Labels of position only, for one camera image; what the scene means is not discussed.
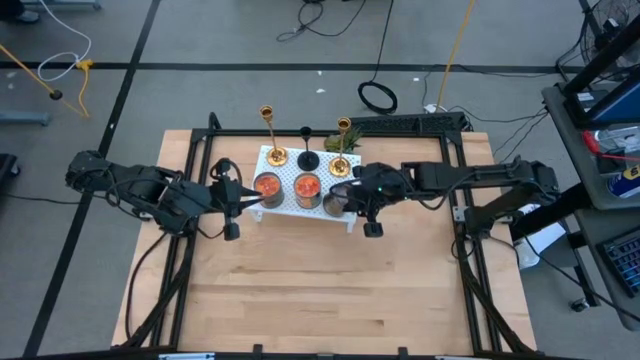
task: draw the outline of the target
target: gold candle holder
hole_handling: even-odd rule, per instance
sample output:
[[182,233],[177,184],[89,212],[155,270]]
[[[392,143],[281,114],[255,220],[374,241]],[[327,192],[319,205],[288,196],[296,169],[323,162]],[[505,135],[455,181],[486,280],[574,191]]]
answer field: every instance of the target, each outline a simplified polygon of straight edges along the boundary
[[351,119],[340,118],[338,119],[338,130],[340,130],[340,156],[332,159],[329,162],[329,172],[333,176],[345,177],[351,172],[351,164],[349,160],[342,156],[344,151],[344,134],[351,128]]
[[271,125],[273,122],[273,108],[269,105],[261,107],[260,116],[269,126],[271,141],[273,141],[273,148],[267,154],[267,162],[271,166],[282,166],[287,163],[287,150],[276,145],[276,137],[273,135],[273,126]]

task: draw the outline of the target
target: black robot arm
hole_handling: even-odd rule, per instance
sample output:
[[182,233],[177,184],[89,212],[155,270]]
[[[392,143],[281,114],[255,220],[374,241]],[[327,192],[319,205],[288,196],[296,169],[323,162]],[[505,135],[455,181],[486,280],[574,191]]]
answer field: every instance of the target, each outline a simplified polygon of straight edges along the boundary
[[103,159],[97,152],[83,151],[69,165],[65,181],[78,192],[104,192],[105,200],[113,206],[120,206],[121,201],[128,203],[137,217],[153,217],[163,231],[175,236],[192,231],[187,224],[195,217],[223,213],[225,240],[234,240],[240,230],[233,219],[261,200],[241,198],[261,194],[231,180],[226,175],[231,166],[231,160],[220,159],[211,169],[214,181],[204,186],[184,179],[178,171],[143,165],[125,167]]
[[[510,191],[485,206],[464,210],[467,232],[471,236],[482,237],[499,218],[518,211],[528,203],[549,204],[558,196],[553,169],[519,157],[509,164],[464,167],[436,162],[406,162],[400,169],[395,169],[373,163],[356,166],[353,173],[356,180],[336,184],[331,192],[336,194],[337,188],[346,187],[348,203],[344,210],[367,218],[364,225],[367,237],[382,236],[382,224],[376,220],[378,213],[384,207],[404,200],[418,201],[425,208],[435,210],[455,190],[511,187]],[[436,206],[424,202],[438,197],[442,200]]]

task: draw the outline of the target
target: wooden tabletop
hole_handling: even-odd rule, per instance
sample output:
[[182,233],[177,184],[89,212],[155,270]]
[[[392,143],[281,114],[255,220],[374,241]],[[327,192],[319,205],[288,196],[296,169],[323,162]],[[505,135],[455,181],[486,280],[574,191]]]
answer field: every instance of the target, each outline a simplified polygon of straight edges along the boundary
[[[182,170],[189,138],[190,131],[166,131],[158,165]],[[310,148],[322,149],[322,140],[311,139]],[[464,133],[463,140],[469,165],[493,163],[486,134]],[[303,145],[295,137],[278,142]],[[215,137],[210,164],[231,158],[249,184],[260,145],[269,143],[264,137]],[[435,139],[363,138],[359,143],[364,164],[399,167],[406,161],[442,160]],[[194,180],[202,146],[198,151]],[[455,159],[453,147],[451,154]],[[499,189],[475,190],[474,199],[482,205],[499,194]],[[382,210],[378,219],[385,231],[378,239],[364,237],[363,219],[347,234],[342,223],[276,214],[265,214],[261,223],[243,214],[236,241],[198,237],[179,350],[250,352],[254,344],[263,344],[265,352],[397,354],[398,347],[406,346],[414,355],[472,354],[462,280],[450,254],[449,207],[428,211],[403,202]],[[220,215],[200,220],[210,234],[222,224]],[[132,268],[160,234],[157,225],[142,224]],[[505,225],[496,225],[492,234],[510,241]],[[132,329],[158,298],[168,244],[165,240],[138,273]],[[494,303],[535,348],[514,252],[493,241],[483,244]],[[124,300],[114,344],[125,340]],[[489,349],[484,312],[477,307],[483,345]],[[165,329],[172,314],[170,305]]]

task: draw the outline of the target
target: gray carpet floor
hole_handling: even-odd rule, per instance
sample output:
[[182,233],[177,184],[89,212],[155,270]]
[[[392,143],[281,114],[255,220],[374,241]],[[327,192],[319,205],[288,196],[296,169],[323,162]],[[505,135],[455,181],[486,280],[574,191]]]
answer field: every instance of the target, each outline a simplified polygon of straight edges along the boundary
[[[300,3],[162,0],[141,61],[375,63],[388,1],[369,0],[349,31],[340,37],[305,33],[287,43],[276,42],[279,33],[296,26]],[[152,1],[103,0],[102,4],[99,12],[90,7],[54,10],[61,20],[92,38],[90,57],[95,62],[129,62]],[[358,0],[328,0],[317,29],[336,32],[359,5]],[[446,63],[466,5],[465,0],[397,0],[382,63]],[[478,1],[456,62],[552,66],[575,42],[580,24],[578,0]],[[62,51],[82,52],[85,47],[81,37],[61,28],[46,14],[33,26],[0,23],[0,43],[19,58],[36,62]],[[570,64],[581,65],[581,60]],[[263,124],[256,109],[271,104],[277,109],[279,128],[333,128],[340,116],[372,115],[356,93],[357,85],[371,75],[370,71],[337,71],[331,67],[321,73],[241,68],[138,70],[115,128],[109,159],[153,164],[165,130],[203,127],[210,111],[217,113],[223,127],[260,128]],[[424,75],[385,71],[377,80],[398,95],[399,114],[419,113]],[[436,101],[442,75],[434,72],[428,76],[425,103]],[[53,117],[48,127],[0,126],[0,153],[16,154],[23,169],[8,192],[78,200],[77,194],[64,187],[67,165],[76,152],[97,148],[124,76],[124,68],[91,71],[86,104],[92,116],[86,120],[49,100],[25,72],[0,70],[0,109],[42,111]],[[531,115],[542,107],[540,91],[559,80],[553,74],[514,78],[456,72],[449,77],[443,105],[460,105],[485,119]],[[54,84],[74,101],[82,81],[82,74],[72,71]],[[371,96],[385,101],[380,94]],[[476,131],[489,133],[493,148],[520,125],[475,120],[473,124]],[[498,152],[496,159],[502,159],[512,146]],[[578,182],[549,118],[531,131],[517,153],[554,167],[562,189]],[[22,354],[75,211],[75,206],[15,199],[0,202],[0,357]],[[92,203],[40,354],[108,348],[138,230],[134,219],[104,203]],[[592,260],[588,254],[585,257],[597,289],[605,292]],[[522,279],[540,350],[590,359],[637,358],[640,337],[624,330],[611,309],[573,313],[567,304],[580,297],[580,290],[545,266],[523,271]]]

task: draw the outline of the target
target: white pegboard rack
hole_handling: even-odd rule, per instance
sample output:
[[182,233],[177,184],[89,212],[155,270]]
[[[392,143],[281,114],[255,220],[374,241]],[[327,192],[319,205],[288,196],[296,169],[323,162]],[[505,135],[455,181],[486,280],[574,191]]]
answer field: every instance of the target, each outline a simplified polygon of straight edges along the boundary
[[[262,216],[264,213],[272,213],[279,215],[288,215],[288,216],[298,216],[298,217],[306,217],[312,219],[320,219],[320,220],[328,220],[328,221],[338,221],[347,224],[347,232],[351,233],[353,231],[353,226],[356,223],[356,214],[355,213],[344,213],[341,217],[334,217],[327,214],[324,211],[324,207],[322,206],[322,201],[320,205],[313,209],[304,209],[298,205],[296,202],[296,195],[293,189],[293,182],[295,181],[298,175],[306,172],[300,170],[298,167],[298,155],[303,153],[304,149],[292,149],[285,148],[287,150],[287,163],[283,166],[271,166],[267,162],[267,153],[271,150],[273,146],[262,145],[260,147],[260,153],[258,154],[258,162],[256,164],[256,172],[253,175],[253,180],[251,184],[253,185],[253,181],[255,181],[256,177],[263,172],[272,172],[280,178],[280,182],[282,185],[282,191],[284,191],[284,201],[280,206],[274,209],[264,208],[261,204],[255,204],[248,208],[249,212],[253,216],[253,218],[260,222],[262,221]],[[336,153],[329,153],[324,151],[314,151],[318,154],[318,158],[320,159],[320,165],[314,171],[309,171],[310,173],[315,174],[320,178],[320,185],[322,186],[320,192],[324,197],[329,193],[329,188],[334,184],[345,180],[353,179],[353,174],[350,173],[345,177],[336,177],[331,175],[329,172],[329,161],[338,156]],[[345,159],[349,161],[351,164],[351,168],[354,166],[360,165],[360,155],[343,155]]]

